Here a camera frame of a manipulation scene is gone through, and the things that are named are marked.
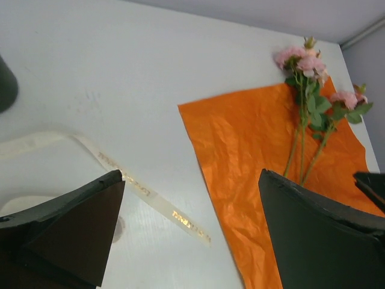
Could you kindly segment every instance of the black cylinder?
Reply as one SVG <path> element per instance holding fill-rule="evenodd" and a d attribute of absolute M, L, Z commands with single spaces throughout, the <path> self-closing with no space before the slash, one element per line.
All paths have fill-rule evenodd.
<path fill-rule="evenodd" d="M 18 93 L 17 79 L 0 55 L 0 113 L 13 105 Z"/>

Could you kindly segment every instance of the pink rose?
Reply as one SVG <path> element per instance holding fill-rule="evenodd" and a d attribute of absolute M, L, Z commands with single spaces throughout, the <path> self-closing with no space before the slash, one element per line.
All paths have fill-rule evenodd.
<path fill-rule="evenodd" d="M 285 50 L 282 50 L 281 52 L 279 52 L 275 57 L 275 61 L 278 64 L 278 66 L 281 69 L 283 69 L 284 66 L 286 65 L 286 62 L 291 57 L 302 58 L 305 56 L 306 56 L 306 51 L 303 47 L 291 46 L 291 47 L 286 48 Z"/>
<path fill-rule="evenodd" d="M 328 80 L 328 79 L 329 79 L 329 74 L 327 73 L 327 69 L 325 69 L 324 71 L 322 71 L 322 73 L 320 74 L 320 76 L 318 78 L 318 82 L 321 85 L 321 87 L 324 86 L 326 80 Z"/>
<path fill-rule="evenodd" d="M 368 98 L 364 95 L 366 91 L 366 84 L 363 84 L 362 86 L 357 86 L 353 84 L 354 91 L 356 92 L 356 98 L 358 102 L 363 102 L 364 104 L 368 103 Z"/>
<path fill-rule="evenodd" d="M 358 102 L 362 101 L 365 104 L 368 103 L 368 98 L 365 95 L 361 94 L 361 93 L 356 93 L 356 98 L 357 98 Z"/>
<path fill-rule="evenodd" d="M 302 58 L 297 63 L 297 68 L 303 71 L 303 75 L 306 77 L 316 77 L 319 78 L 322 75 L 323 71 L 326 68 L 326 65 L 322 62 L 321 59 L 313 56 L 307 55 Z"/>
<path fill-rule="evenodd" d="M 349 110 L 353 110 L 358 103 L 356 94 L 354 92 L 345 92 L 345 91 L 341 91 L 333 94 L 330 98 L 330 101 L 331 102 L 343 101 L 345 106 Z"/>
<path fill-rule="evenodd" d="M 311 48 L 311 49 L 306 49 L 306 54 L 307 55 L 311 55 L 311 56 L 315 56 L 317 57 L 319 52 L 318 51 L 315 51 L 314 48 Z"/>

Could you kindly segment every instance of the orange paper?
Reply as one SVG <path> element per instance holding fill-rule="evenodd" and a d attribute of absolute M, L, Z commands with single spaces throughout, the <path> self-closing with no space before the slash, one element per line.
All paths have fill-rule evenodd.
<path fill-rule="evenodd" d="M 329 80 L 321 94 L 335 89 Z M 248 289 L 282 288 L 258 180 L 266 168 L 283 173 L 289 158 L 298 107 L 286 84 L 244 90 L 179 106 L 224 235 Z M 305 168 L 319 146 L 306 131 Z M 289 179 L 298 182 L 300 141 Z M 367 171 L 365 149 L 346 120 L 329 139 L 306 187 L 343 204 L 383 216 L 354 185 Z"/>

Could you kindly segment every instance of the cream ribbon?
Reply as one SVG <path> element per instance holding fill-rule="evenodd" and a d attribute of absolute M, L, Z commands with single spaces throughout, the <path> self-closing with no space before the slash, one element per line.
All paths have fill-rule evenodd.
<path fill-rule="evenodd" d="M 192 221 L 185 213 L 181 212 L 181 210 L 177 209 L 157 192 L 151 190 L 146 184 L 134 178 L 127 170 L 119 166 L 83 135 L 66 134 L 59 131 L 43 131 L 5 141 L 0 143 L 0 160 L 34 151 L 64 138 L 72 138 L 82 144 L 106 171 L 120 170 L 123 179 L 126 181 L 126 185 L 130 186 L 140 199 L 182 228 L 189 235 L 195 237 L 208 247 L 211 245 L 209 234 L 203 230 L 201 226 Z"/>

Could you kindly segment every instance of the black object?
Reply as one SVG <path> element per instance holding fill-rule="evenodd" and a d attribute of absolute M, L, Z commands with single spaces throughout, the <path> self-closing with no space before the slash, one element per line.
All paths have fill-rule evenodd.
<path fill-rule="evenodd" d="M 0 288 L 101 286 L 125 182 L 116 170 L 0 218 Z"/>
<path fill-rule="evenodd" d="M 18 93 L 17 79 L 0 56 L 0 113 L 13 105 Z"/>
<path fill-rule="evenodd" d="M 385 288 L 384 218 L 267 170 L 259 190 L 284 289 Z"/>
<path fill-rule="evenodd" d="M 357 172 L 353 176 L 356 186 L 385 213 L 385 175 Z"/>

